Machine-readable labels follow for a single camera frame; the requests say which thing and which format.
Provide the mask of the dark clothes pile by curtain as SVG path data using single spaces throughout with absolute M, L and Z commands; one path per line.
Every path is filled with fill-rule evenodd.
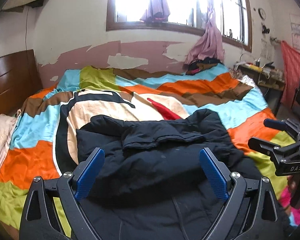
M 219 59 L 206 57 L 204 60 L 196 60 L 191 64 L 185 64 L 184 68 L 186 69 L 186 75 L 194 75 L 204 70 L 208 70 L 217 64 L 221 63 Z

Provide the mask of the left pink curtain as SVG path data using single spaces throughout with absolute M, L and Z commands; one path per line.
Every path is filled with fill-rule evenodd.
M 168 22 L 170 9 L 167 0 L 148 0 L 147 8 L 140 21 L 147 23 Z

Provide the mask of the brown framed window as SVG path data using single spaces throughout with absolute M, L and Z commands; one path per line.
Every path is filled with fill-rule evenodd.
M 213 0 L 217 28 L 223 42 L 252 50 L 252 19 L 249 0 Z M 167 0 L 170 9 L 168 22 L 140 21 L 148 0 L 108 0 L 106 30 L 159 29 L 202 36 L 206 11 L 197 0 Z

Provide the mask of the red checked hanging cloth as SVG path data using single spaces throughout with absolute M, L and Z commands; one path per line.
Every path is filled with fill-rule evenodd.
M 281 102 L 288 108 L 291 107 L 295 89 L 300 83 L 300 52 L 292 48 L 286 41 L 281 42 L 283 57 L 283 76 L 285 78 L 285 89 Z

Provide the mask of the brown wooden headboard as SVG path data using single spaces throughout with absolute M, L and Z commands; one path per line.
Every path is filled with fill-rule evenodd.
M 0 114 L 15 112 L 42 88 L 34 50 L 0 57 Z

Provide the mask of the cluttered wooden desk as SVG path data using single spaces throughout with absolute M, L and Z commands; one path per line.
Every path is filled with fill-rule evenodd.
M 277 76 L 274 66 L 258 67 L 253 64 L 236 64 L 234 70 L 251 78 L 261 91 L 272 113 L 276 116 L 281 105 L 285 82 Z

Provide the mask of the right pink curtain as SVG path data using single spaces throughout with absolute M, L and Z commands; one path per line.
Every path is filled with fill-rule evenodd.
M 206 24 L 202 37 L 190 49 L 184 64 L 189 65 L 197 60 L 214 58 L 224 61 L 224 49 L 222 34 L 217 28 L 216 13 L 213 0 L 197 0 L 199 5 L 206 11 Z

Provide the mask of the pink curtain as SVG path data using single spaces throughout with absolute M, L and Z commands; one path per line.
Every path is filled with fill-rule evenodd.
M 206 24 L 202 37 L 190 49 L 184 64 L 189 65 L 197 60 L 214 58 L 224 61 L 224 49 L 222 34 L 217 28 L 216 13 L 213 0 L 197 0 L 199 5 L 206 11 Z
M 148 0 L 147 8 L 140 21 L 147 23 L 168 22 L 170 9 L 167 0 Z

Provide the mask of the colourful striped bed cover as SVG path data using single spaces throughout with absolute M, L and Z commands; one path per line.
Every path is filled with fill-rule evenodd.
M 300 209 L 290 207 L 287 178 L 276 176 L 270 159 L 248 147 L 251 137 L 280 146 L 293 139 L 263 126 L 264 119 L 274 115 L 261 91 L 251 78 L 237 78 L 222 64 L 194 75 L 87 66 L 67 70 L 58 84 L 29 96 L 13 115 L 17 124 L 0 168 L 0 222 L 17 235 L 32 178 L 59 175 L 57 131 L 66 139 L 65 153 L 78 161 L 76 131 L 95 115 L 126 121 L 174 120 L 205 108 L 218 113 L 234 145 L 271 179 L 291 223 L 299 225 Z

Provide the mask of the dark navy padded jacket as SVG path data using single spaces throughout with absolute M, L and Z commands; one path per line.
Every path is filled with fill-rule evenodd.
M 102 239 L 201 239 L 222 207 L 200 166 L 202 148 L 230 171 L 261 178 L 208 109 L 161 121 L 97 115 L 76 137 L 79 161 L 97 147 L 105 152 L 89 197 L 81 201 Z

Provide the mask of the round wall clock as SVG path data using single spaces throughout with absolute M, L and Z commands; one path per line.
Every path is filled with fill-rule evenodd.
M 267 18 L 266 12 L 263 8 L 258 8 L 258 14 L 260 16 L 260 18 L 265 21 Z

